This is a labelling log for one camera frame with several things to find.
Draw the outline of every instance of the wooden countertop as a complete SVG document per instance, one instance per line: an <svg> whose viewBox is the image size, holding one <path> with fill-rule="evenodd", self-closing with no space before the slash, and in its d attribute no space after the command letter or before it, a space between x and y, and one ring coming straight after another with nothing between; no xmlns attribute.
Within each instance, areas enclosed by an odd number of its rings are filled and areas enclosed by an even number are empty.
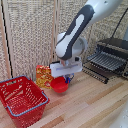
<svg viewBox="0 0 128 128"><path fill-rule="evenodd" d="M63 94L43 90L50 103L42 119L29 128L109 128L128 100L126 79L113 77L103 84L83 72ZM1 102L0 128L15 128Z"/></svg>

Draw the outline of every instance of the basket handle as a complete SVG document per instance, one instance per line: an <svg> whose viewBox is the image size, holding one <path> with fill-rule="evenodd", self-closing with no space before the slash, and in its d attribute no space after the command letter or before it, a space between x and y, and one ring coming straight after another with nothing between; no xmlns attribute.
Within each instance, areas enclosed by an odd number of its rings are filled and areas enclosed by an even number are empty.
<svg viewBox="0 0 128 128"><path fill-rule="evenodd" d="M5 81L1 81L0 83L7 82L7 81L9 81L9 80L14 80L14 79L19 78L19 77L22 77L22 76L18 76L18 77L14 77L14 78L12 78L12 79L8 79L8 80L5 80Z"/></svg>
<svg viewBox="0 0 128 128"><path fill-rule="evenodd" d="M40 106L46 104L46 103L49 101L48 97L44 94L43 91L42 91L42 94L43 94L43 95L45 96L45 98L47 99L45 102L43 102L43 103L41 103L41 104L39 104L39 105L37 105L37 106L35 106L35 107L33 107L33 108L30 108L29 110L26 110L26 111L24 111L24 112L22 112L22 113L20 113L20 114L17 114L17 115L13 114L13 112L12 112L12 110L11 110L11 108L10 108L9 106L7 106L7 107L5 107L5 108L8 108L8 109L9 109L10 113L12 114L12 116L14 116L14 117L21 116L21 115L23 115L23 114L25 114L25 113L27 113L27 112L32 111L32 110L35 109L35 108L38 108L38 107L40 107Z"/></svg>

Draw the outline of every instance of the red plastic basket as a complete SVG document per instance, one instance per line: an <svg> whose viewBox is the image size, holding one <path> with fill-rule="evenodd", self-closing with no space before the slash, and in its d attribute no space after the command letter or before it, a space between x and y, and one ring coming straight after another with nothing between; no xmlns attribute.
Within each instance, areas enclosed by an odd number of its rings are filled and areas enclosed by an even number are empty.
<svg viewBox="0 0 128 128"><path fill-rule="evenodd" d="M26 76L0 82L0 99L17 128L41 119L48 97Z"/></svg>

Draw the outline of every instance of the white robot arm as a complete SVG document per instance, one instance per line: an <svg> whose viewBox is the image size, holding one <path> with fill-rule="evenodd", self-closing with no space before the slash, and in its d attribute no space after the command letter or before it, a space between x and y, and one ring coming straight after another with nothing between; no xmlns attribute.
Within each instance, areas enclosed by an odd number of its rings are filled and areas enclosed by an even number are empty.
<svg viewBox="0 0 128 128"><path fill-rule="evenodd" d="M68 60L76 55L73 45L84 28L109 16L122 0L88 0L78 12L64 36L56 45L56 54L61 60Z"/></svg>
<svg viewBox="0 0 128 128"><path fill-rule="evenodd" d="M53 77L66 76L82 70L81 58L78 56L87 50L87 41L79 37L79 35L85 28L109 16L122 1L88 0L86 2L74 18L68 30L58 35L55 50L56 55L61 61L60 63L50 65Z"/></svg>

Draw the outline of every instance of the orange package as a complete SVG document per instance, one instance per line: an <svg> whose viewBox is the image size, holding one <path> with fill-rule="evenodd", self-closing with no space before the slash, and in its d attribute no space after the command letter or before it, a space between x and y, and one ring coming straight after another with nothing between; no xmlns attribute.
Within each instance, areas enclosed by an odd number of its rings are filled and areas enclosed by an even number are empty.
<svg viewBox="0 0 128 128"><path fill-rule="evenodd" d="M51 76L51 69L48 66L37 65L36 67L36 84L40 88L51 89L51 81L54 77Z"/></svg>

